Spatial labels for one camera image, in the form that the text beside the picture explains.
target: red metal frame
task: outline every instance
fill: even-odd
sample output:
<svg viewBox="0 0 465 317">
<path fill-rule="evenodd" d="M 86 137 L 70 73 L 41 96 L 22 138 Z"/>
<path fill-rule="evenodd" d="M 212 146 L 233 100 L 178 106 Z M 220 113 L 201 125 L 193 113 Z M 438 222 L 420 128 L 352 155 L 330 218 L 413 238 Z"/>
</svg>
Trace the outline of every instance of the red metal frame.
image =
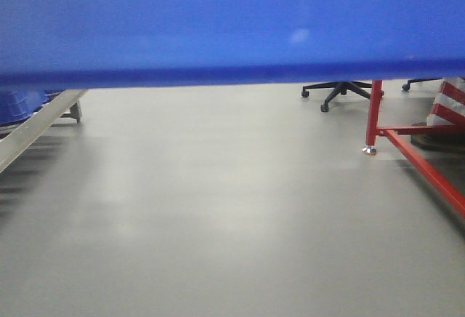
<svg viewBox="0 0 465 317">
<path fill-rule="evenodd" d="M 422 173 L 422 175 L 433 185 L 452 207 L 465 217 L 465 197 L 462 196 L 416 149 L 400 135 L 416 134 L 453 134 L 464 133 L 465 127 L 450 126 L 393 126 L 378 127 L 379 107 L 381 105 L 382 81 L 373 81 L 371 88 L 370 108 L 368 111 L 368 124 L 366 129 L 366 145 L 373 147 L 376 136 L 385 136 L 394 146 Z"/>
</svg>

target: floor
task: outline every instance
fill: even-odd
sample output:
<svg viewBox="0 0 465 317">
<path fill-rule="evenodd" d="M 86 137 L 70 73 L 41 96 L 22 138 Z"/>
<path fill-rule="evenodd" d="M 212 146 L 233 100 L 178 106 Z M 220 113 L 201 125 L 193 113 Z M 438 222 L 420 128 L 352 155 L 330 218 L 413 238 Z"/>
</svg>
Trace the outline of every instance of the floor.
<svg viewBox="0 0 465 317">
<path fill-rule="evenodd" d="M 381 122 L 425 120 L 437 85 L 402 83 Z M 465 316 L 464 222 L 360 152 L 366 99 L 300 91 L 88 92 L 0 175 L 0 316 Z"/>
</svg>

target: blue plastic surface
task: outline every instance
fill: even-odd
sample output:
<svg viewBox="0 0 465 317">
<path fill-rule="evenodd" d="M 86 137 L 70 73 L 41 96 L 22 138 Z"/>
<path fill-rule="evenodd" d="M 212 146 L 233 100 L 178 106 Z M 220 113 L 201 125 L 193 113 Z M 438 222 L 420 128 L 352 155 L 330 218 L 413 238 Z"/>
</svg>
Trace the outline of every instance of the blue plastic surface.
<svg viewBox="0 0 465 317">
<path fill-rule="evenodd" d="M 0 0 L 0 86 L 465 73 L 465 0 Z"/>
<path fill-rule="evenodd" d="M 31 117 L 47 101 L 44 91 L 0 91 L 0 124 L 11 124 Z"/>
<path fill-rule="evenodd" d="M 59 88 L 57 88 L 57 89 L 46 89 L 46 90 L 44 90 L 44 93 L 45 93 L 45 95 L 47 97 L 47 100 L 48 100 L 51 96 L 57 95 L 57 94 L 61 93 L 62 91 L 63 91 L 63 89 L 59 89 Z"/>
</svg>

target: office chair base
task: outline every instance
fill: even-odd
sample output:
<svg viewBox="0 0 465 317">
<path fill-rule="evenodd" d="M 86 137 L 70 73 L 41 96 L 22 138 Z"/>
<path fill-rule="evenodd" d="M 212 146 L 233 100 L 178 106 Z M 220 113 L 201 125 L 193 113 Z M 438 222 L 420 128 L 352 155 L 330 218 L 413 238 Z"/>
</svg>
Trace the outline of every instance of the office chair base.
<svg viewBox="0 0 465 317">
<path fill-rule="evenodd" d="M 338 81 L 338 82 L 328 82 L 328 83 L 320 83 L 320 84 L 310 84 L 309 86 L 302 87 L 302 97 L 308 97 L 310 95 L 309 89 L 320 89 L 320 88 L 332 88 L 333 90 L 329 94 L 329 96 L 325 99 L 324 103 L 320 106 L 321 112 L 328 112 L 329 111 L 329 103 L 334 99 L 337 95 L 346 95 L 347 90 L 359 94 L 367 99 L 370 99 L 370 93 L 363 90 L 364 88 L 370 89 L 371 84 L 363 83 L 363 82 L 356 82 L 356 81 Z"/>
</svg>

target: black chair leg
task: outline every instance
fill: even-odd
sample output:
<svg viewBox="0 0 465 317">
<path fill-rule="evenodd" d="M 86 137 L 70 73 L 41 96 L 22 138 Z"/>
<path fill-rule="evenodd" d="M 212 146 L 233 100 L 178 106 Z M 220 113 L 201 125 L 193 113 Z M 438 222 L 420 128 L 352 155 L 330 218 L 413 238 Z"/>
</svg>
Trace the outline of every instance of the black chair leg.
<svg viewBox="0 0 465 317">
<path fill-rule="evenodd" d="M 350 83 L 356 84 L 360 88 L 371 89 L 371 83 L 363 83 L 363 82 L 356 82 L 356 81 L 352 81 Z"/>
<path fill-rule="evenodd" d="M 332 101 L 332 99 L 334 99 L 335 97 L 337 97 L 337 95 L 340 94 L 344 89 L 346 89 L 345 82 L 339 82 L 338 85 L 326 97 L 325 102 L 320 106 L 321 112 L 328 112 L 329 102 Z"/>
<path fill-rule="evenodd" d="M 370 99 L 370 93 L 360 88 L 357 84 L 353 84 L 352 82 L 347 82 L 347 88 L 352 90 L 354 93 L 357 93 L 367 99 Z"/>
<path fill-rule="evenodd" d="M 318 84 L 310 84 L 308 86 L 303 86 L 303 90 L 308 89 L 325 89 L 325 88 L 336 88 L 339 82 L 328 82 L 328 83 L 318 83 Z"/>
<path fill-rule="evenodd" d="M 402 90 L 404 92 L 408 92 L 410 90 L 410 85 L 412 83 L 419 83 L 419 82 L 425 82 L 425 81 L 435 81 L 437 79 L 409 79 L 406 84 L 402 85 Z"/>
</svg>

